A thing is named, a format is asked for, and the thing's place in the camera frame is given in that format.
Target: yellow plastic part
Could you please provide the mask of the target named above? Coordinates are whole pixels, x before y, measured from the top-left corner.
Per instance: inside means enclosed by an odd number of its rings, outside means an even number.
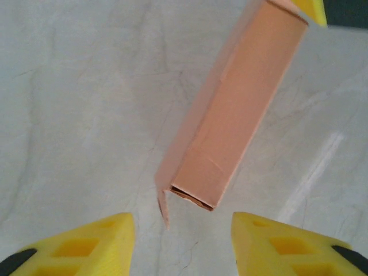
[[[364,276],[331,246],[350,248],[331,237],[236,212],[232,242],[239,276]]]
[[[127,276],[133,246],[133,216],[120,213],[23,248],[37,252],[11,276]]]
[[[327,26],[323,0],[292,0],[306,15],[320,26]]]

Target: black rubber pad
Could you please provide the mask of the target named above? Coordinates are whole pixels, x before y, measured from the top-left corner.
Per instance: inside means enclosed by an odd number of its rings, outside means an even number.
[[[36,252],[36,249],[30,248],[7,257],[0,263],[0,276],[9,276],[21,265],[23,265]]]
[[[327,25],[368,29],[368,0],[323,0]]]
[[[332,246],[342,257],[347,259],[352,265],[356,266],[361,272],[368,275],[368,259],[363,255],[341,246]]]

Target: cardboard box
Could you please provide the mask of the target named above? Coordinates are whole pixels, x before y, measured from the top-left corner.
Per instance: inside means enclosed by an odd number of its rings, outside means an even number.
[[[166,191],[209,211],[221,201],[308,27],[292,8],[244,9],[156,173],[167,226]]]

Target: table surface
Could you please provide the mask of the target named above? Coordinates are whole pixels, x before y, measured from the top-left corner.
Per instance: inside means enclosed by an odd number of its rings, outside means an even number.
[[[236,275],[245,211],[368,255],[368,32],[310,24],[214,212],[153,180],[243,0],[5,0],[0,258],[132,212],[131,275]]]

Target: marble floor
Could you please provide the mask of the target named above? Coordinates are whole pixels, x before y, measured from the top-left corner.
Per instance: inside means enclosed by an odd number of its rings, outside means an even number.
[[[246,211],[368,255],[368,32],[311,23],[225,197],[207,212],[153,175],[245,0],[3,0],[0,259],[132,212],[131,275],[237,275]]]

